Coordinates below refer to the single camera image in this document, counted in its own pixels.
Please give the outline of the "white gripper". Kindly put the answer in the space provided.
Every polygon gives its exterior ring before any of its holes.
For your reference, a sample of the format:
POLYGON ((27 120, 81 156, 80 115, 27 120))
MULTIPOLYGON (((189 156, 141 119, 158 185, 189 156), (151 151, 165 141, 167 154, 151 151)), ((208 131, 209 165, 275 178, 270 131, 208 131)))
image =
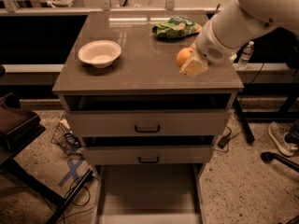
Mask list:
POLYGON ((190 48, 197 50, 206 59, 201 57, 192 57, 186 61, 179 70, 179 73, 185 77, 196 77, 203 74, 208 69, 208 62, 223 63, 234 56, 239 48, 229 48, 216 37, 213 31, 213 21, 208 21, 202 28, 202 31, 195 39, 195 45, 190 48))

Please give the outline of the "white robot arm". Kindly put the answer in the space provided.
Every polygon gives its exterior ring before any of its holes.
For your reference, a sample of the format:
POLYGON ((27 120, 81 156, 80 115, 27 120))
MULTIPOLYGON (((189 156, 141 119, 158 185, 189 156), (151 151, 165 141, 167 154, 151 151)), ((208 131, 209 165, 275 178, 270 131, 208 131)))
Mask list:
POLYGON ((231 0, 203 26, 179 72, 196 77, 278 27, 299 32, 299 0, 231 0))

